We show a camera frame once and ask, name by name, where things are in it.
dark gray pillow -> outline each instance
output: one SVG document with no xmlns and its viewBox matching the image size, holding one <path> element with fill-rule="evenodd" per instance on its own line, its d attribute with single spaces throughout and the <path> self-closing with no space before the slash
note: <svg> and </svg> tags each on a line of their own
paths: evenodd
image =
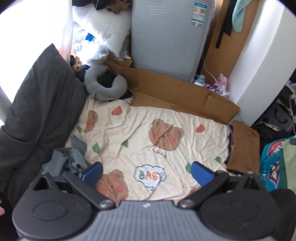
<svg viewBox="0 0 296 241">
<path fill-rule="evenodd" d="M 65 145 L 87 95 L 55 46 L 47 47 L 23 81 L 0 129 L 0 191 L 13 206 L 53 149 Z"/>
</svg>

brown cloth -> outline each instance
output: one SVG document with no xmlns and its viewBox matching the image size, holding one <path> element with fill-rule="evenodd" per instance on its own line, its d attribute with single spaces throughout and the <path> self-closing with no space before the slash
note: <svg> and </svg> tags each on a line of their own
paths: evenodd
<svg viewBox="0 0 296 241">
<path fill-rule="evenodd" d="M 253 171 L 259 174 L 260 139 L 257 131 L 241 121 L 233 121 L 233 148 L 227 169 L 245 173 Z"/>
<path fill-rule="evenodd" d="M 126 54 L 131 57 L 131 35 L 126 36 Z"/>
<path fill-rule="evenodd" d="M 108 11 L 113 11 L 116 14 L 119 14 L 121 10 L 126 10 L 131 6 L 132 0 L 114 0 L 106 8 Z"/>
</svg>

cable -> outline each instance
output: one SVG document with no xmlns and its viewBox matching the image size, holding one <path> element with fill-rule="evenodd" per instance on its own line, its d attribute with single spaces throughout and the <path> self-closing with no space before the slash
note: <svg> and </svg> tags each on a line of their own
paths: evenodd
<svg viewBox="0 0 296 241">
<path fill-rule="evenodd" d="M 293 113 L 293 109 L 292 109 L 292 104 L 291 104 L 292 96 L 293 96 L 293 95 L 290 95 L 290 96 L 289 96 L 289 107 L 290 107 L 290 109 L 288 109 L 289 112 L 290 112 L 290 115 L 291 115 L 291 117 L 292 117 L 292 124 L 286 129 L 286 131 L 288 131 L 291 127 L 293 127 L 293 132 L 294 132 L 294 134 L 296 135 L 296 130 L 295 130 L 296 123 L 294 122 L 294 120 L 295 120 L 295 118 L 296 118 L 296 114 L 294 115 L 294 113 Z"/>
<path fill-rule="evenodd" d="M 232 99 L 231 96 L 230 96 L 230 93 L 229 93 L 227 90 L 225 90 L 221 85 L 219 85 L 219 83 L 218 83 L 218 81 L 216 80 L 215 76 L 207 70 L 207 67 L 206 67 L 206 64 L 205 64 L 205 59 L 204 59 L 203 56 L 202 56 L 202 60 L 203 60 L 203 62 L 204 62 L 205 71 L 206 71 L 210 76 L 213 77 L 213 79 L 215 80 L 216 85 L 218 85 L 220 88 L 222 88 L 222 89 L 227 93 L 227 95 L 228 95 L 228 97 L 230 98 L 230 100 L 231 100 L 232 102 L 234 102 L 233 99 Z M 239 110 L 239 112 L 238 112 L 237 114 L 239 115 L 241 121 L 243 122 L 242 116 L 241 116 L 241 114 L 240 114 L 240 110 Z"/>
</svg>

green leaf print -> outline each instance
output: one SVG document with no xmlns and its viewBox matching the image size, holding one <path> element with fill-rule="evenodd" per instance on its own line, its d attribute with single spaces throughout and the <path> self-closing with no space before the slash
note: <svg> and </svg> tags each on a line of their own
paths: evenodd
<svg viewBox="0 0 296 241">
<path fill-rule="evenodd" d="M 79 131 L 79 133 L 82 132 L 82 128 L 80 126 L 76 126 L 77 130 Z"/>
<path fill-rule="evenodd" d="M 99 145 L 98 145 L 98 143 L 94 144 L 93 147 L 92 147 L 92 149 L 93 149 L 93 151 L 95 153 L 99 153 L 100 150 L 101 150 L 100 147 L 99 147 Z"/>
<path fill-rule="evenodd" d="M 217 156 L 217 157 L 215 158 L 215 161 L 221 164 L 221 157 Z"/>
<path fill-rule="evenodd" d="M 123 145 L 124 147 L 128 148 L 128 140 L 125 140 L 125 141 L 122 143 L 122 145 Z"/>
<path fill-rule="evenodd" d="M 189 162 L 187 162 L 185 169 L 186 169 L 186 172 L 191 174 L 191 164 Z"/>
</svg>

hand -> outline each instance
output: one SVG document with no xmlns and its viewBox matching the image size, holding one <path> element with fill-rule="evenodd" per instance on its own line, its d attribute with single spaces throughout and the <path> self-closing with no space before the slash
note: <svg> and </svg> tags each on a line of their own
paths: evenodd
<svg viewBox="0 0 296 241">
<path fill-rule="evenodd" d="M 2 208 L 1 206 L 0 206 L 0 216 L 2 216 L 2 215 L 4 215 L 5 214 L 5 210 L 4 210 L 4 208 Z"/>
</svg>

